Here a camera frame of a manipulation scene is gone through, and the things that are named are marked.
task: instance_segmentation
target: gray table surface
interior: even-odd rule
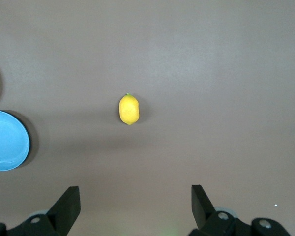
[[[295,236],[295,0],[0,1],[0,110],[32,145],[0,172],[8,228],[78,185],[69,236],[184,236],[201,184]]]

